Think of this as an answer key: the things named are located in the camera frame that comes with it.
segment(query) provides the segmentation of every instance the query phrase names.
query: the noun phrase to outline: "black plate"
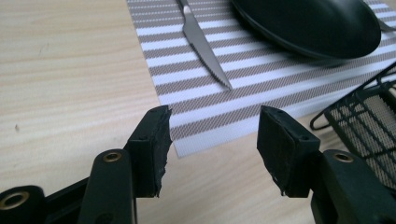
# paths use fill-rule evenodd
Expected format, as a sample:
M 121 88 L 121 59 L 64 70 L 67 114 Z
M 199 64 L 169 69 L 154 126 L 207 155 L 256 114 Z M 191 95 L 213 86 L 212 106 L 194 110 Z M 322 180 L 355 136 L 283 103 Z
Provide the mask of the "black plate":
M 374 12 L 361 0 L 232 0 L 255 29 L 317 58 L 353 59 L 381 40 Z

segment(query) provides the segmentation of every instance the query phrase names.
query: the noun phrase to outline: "knife blade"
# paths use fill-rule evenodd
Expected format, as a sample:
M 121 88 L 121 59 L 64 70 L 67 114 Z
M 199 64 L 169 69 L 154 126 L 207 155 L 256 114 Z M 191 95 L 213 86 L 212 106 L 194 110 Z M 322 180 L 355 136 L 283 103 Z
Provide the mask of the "knife blade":
M 187 40 L 192 45 L 198 57 L 204 63 L 212 76 L 214 76 L 228 89 L 232 90 L 233 86 L 231 85 L 229 79 L 222 70 L 221 65 L 212 48 L 210 48 L 205 34 L 198 24 L 198 20 L 196 20 L 194 15 L 192 14 L 189 3 L 187 2 L 187 0 L 177 0 L 177 2 L 184 16 L 183 33 L 186 36 Z

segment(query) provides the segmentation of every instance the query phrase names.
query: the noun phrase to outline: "light wood surface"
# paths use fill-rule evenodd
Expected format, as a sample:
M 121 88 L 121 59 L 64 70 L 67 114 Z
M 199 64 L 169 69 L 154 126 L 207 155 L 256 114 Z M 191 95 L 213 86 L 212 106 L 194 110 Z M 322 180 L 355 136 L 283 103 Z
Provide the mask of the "light wood surface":
M 85 178 L 159 105 L 124 0 L 3 0 L 0 30 L 0 191 L 49 195 Z M 315 135 L 344 148 L 331 130 Z M 256 137 L 183 159 L 171 146 L 161 197 L 138 199 L 139 223 L 314 223 L 309 199 L 280 196 Z

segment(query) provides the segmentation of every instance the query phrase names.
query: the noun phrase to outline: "striped placemat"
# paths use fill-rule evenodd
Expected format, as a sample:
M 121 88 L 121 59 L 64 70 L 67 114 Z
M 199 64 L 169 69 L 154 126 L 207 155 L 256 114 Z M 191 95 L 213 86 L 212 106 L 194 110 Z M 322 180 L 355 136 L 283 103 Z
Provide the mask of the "striped placemat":
M 185 39 L 176 0 L 127 2 L 160 102 L 173 109 L 171 135 L 179 157 L 257 132 L 261 105 L 282 108 L 295 118 L 319 111 L 396 60 L 394 33 L 382 34 L 378 49 L 366 57 L 321 61 L 252 32 L 230 0 L 190 0 L 233 85 L 226 91 Z M 396 26 L 395 11 L 377 0 L 366 3 Z

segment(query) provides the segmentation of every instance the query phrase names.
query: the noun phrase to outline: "black mesh container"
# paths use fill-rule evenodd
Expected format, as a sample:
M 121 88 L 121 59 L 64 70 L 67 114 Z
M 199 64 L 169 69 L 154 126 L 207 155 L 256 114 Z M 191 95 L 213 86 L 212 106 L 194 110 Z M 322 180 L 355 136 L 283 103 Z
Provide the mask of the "black mesh container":
M 396 192 L 396 63 L 317 114 L 312 130 L 332 126 L 347 149 L 375 172 L 381 183 Z M 329 122 L 316 127 L 323 116 Z

